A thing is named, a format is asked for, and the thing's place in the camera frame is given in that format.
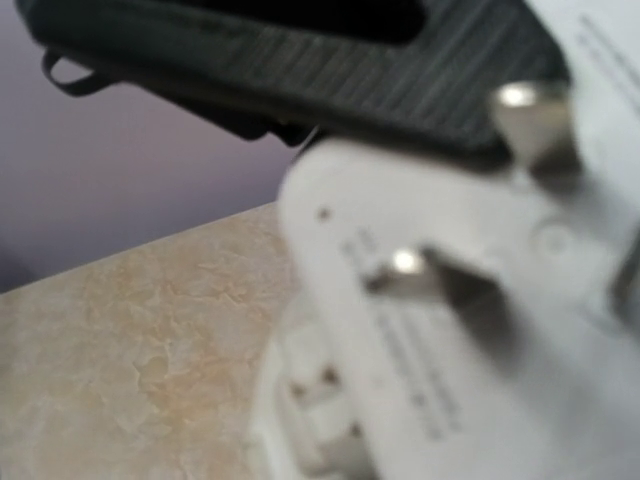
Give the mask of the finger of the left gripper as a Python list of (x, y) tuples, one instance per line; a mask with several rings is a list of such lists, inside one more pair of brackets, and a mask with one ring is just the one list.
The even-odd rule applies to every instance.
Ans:
[(41, 46), (155, 50), (279, 97), (322, 130), (462, 156), (504, 150), (487, 105), (498, 88), (570, 77), (523, 1), (20, 1), (16, 9)]

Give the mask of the white multi socket adapter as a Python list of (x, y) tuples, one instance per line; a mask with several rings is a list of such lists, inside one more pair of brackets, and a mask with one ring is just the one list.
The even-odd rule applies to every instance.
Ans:
[(639, 5), (523, 2), (570, 77), (489, 96), (503, 151), (329, 136), (287, 174), (254, 478), (638, 477)]

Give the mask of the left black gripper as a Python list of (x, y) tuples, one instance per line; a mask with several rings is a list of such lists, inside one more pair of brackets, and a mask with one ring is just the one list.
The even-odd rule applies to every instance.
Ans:
[(44, 42), (42, 46), (43, 73), (72, 97), (126, 84), (247, 141), (272, 134), (296, 147), (318, 133), (318, 124), (286, 101), (233, 76), (211, 73), (200, 62), (175, 60), (122, 43)]

